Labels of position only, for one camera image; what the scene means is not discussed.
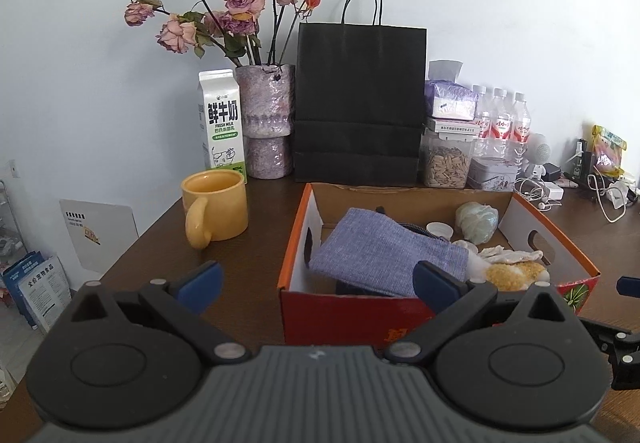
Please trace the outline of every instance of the purple glitter vase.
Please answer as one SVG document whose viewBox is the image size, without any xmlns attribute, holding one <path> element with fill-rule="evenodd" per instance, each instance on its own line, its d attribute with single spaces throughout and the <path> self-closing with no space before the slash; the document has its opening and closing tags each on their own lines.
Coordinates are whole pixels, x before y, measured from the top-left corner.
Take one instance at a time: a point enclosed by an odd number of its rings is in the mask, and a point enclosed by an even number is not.
<svg viewBox="0 0 640 443">
<path fill-rule="evenodd" d="M 242 133 L 254 139 L 289 136 L 293 122 L 295 66 L 236 68 Z"/>
<path fill-rule="evenodd" d="M 295 66 L 243 66 L 236 68 L 236 79 L 247 175 L 278 179 L 290 174 Z"/>
<path fill-rule="evenodd" d="M 244 137 L 246 173 L 256 179 L 279 179 L 291 174 L 289 136 L 254 139 Z"/>
</svg>

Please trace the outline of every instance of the milk carton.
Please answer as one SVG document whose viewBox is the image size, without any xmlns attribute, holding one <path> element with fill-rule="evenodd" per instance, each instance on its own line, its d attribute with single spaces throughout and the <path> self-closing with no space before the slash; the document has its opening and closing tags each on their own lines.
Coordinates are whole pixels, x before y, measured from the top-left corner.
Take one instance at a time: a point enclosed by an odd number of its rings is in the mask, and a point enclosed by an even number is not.
<svg viewBox="0 0 640 443">
<path fill-rule="evenodd" d="M 204 134 L 207 169 L 236 170 L 244 176 L 244 145 L 240 117 L 240 89 L 231 69 L 203 71 L 200 87 L 204 103 L 198 106 L 200 129 Z"/>
</svg>

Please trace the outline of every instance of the plastic jar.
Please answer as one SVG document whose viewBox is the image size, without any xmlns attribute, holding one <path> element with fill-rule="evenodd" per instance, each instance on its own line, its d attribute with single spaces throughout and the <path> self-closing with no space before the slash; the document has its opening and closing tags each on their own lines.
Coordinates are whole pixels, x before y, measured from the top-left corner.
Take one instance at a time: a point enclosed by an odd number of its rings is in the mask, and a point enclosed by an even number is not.
<svg viewBox="0 0 640 443">
<path fill-rule="evenodd" d="M 476 136 L 427 130 L 422 137 L 424 184 L 431 188 L 464 188 Z"/>
</svg>

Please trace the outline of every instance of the box handle hole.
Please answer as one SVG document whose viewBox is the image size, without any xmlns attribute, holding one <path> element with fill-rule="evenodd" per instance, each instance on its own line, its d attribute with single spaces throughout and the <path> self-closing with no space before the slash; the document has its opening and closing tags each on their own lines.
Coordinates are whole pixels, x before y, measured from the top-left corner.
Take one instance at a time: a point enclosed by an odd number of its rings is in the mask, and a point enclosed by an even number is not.
<svg viewBox="0 0 640 443">
<path fill-rule="evenodd" d="M 534 250 L 540 250 L 544 255 L 542 256 L 542 263 L 545 266 L 550 266 L 556 259 L 556 250 L 551 246 L 544 237 L 536 230 L 531 230 L 529 237 L 527 237 L 527 244 Z"/>
<path fill-rule="evenodd" d="M 314 236 L 311 234 L 311 229 L 306 229 L 306 239 L 305 239 L 305 264 L 308 266 L 309 261 L 311 260 L 311 250 L 314 247 Z"/>
</svg>

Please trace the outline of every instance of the cardboard box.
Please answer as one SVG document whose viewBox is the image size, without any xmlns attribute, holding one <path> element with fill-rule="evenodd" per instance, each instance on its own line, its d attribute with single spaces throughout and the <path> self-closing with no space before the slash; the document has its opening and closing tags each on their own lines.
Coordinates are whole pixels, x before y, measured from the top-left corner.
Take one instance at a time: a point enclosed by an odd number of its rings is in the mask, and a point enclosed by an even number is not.
<svg viewBox="0 0 640 443">
<path fill-rule="evenodd" d="M 600 272 L 558 227 L 517 194 L 309 183 L 278 280 L 286 343 L 383 347 L 433 317 L 418 298 L 334 295 L 335 280 L 312 274 L 308 261 L 351 207 L 384 206 L 386 214 L 398 221 L 424 225 L 437 220 L 453 225 L 456 209 L 467 201 L 490 204 L 500 214 L 498 230 L 480 249 L 497 245 L 541 249 L 551 282 L 580 311 Z"/>
</svg>

